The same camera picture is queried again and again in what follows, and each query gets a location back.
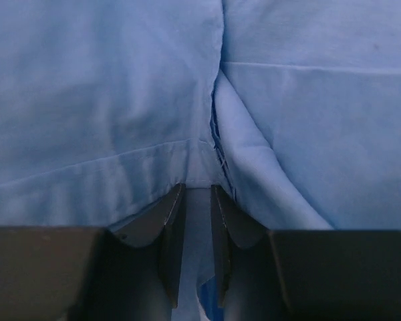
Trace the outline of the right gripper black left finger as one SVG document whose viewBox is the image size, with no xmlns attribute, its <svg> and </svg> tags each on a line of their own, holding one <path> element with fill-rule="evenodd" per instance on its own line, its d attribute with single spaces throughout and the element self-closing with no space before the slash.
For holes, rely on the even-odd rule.
<svg viewBox="0 0 401 321">
<path fill-rule="evenodd" d="M 170 320 L 186 187 L 116 231 L 0 227 L 0 320 Z"/>
</svg>

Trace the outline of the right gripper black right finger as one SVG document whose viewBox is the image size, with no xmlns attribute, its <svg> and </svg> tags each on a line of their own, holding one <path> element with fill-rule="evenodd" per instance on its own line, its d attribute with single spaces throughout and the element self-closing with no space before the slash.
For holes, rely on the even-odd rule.
<svg viewBox="0 0 401 321">
<path fill-rule="evenodd" d="M 401 231 L 270 230 L 211 188 L 225 320 L 401 320 Z"/>
</svg>

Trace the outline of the light blue long sleeve shirt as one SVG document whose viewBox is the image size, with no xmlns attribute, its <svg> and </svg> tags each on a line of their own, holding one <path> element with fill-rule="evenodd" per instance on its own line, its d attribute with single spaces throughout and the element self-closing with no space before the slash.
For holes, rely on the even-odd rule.
<svg viewBox="0 0 401 321">
<path fill-rule="evenodd" d="M 174 320 L 211 320 L 215 183 L 268 228 L 401 229 L 401 1 L 0 1 L 0 225 L 185 183 Z"/>
</svg>

